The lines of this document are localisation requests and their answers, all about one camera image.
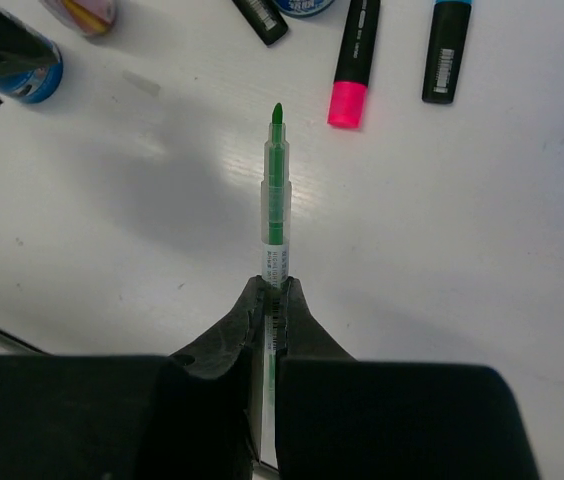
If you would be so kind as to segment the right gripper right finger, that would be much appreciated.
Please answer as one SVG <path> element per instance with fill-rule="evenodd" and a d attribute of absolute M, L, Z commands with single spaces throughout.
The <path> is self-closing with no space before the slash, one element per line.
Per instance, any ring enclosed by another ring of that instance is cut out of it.
<path fill-rule="evenodd" d="M 514 394 L 483 365 L 362 361 L 283 298 L 275 447 L 284 479 L 536 479 Z"/>

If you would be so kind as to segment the clear pen cap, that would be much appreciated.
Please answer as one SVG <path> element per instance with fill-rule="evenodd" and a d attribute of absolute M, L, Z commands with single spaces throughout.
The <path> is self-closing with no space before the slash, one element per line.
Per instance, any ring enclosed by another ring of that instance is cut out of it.
<path fill-rule="evenodd" d="M 129 84 L 152 97 L 157 97 L 161 92 L 161 86 L 158 83 L 137 73 L 123 70 L 122 77 Z"/>

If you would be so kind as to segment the green thin highlighter pen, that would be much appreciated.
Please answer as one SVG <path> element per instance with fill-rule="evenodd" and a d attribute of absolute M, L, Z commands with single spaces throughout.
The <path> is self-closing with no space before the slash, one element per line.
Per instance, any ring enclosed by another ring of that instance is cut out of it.
<path fill-rule="evenodd" d="M 289 143 L 283 107 L 278 103 L 273 108 L 264 145 L 264 176 L 261 182 L 261 277 L 266 287 L 260 462 L 273 470 L 278 468 L 275 449 L 276 357 L 281 295 L 289 271 L 291 192 Z"/>

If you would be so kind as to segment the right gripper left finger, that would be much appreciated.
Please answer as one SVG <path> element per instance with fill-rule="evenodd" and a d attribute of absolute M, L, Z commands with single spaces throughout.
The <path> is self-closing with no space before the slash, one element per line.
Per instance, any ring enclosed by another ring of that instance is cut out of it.
<path fill-rule="evenodd" d="M 168 355 L 0 354 L 0 479 L 249 479 L 263 281 Z"/>

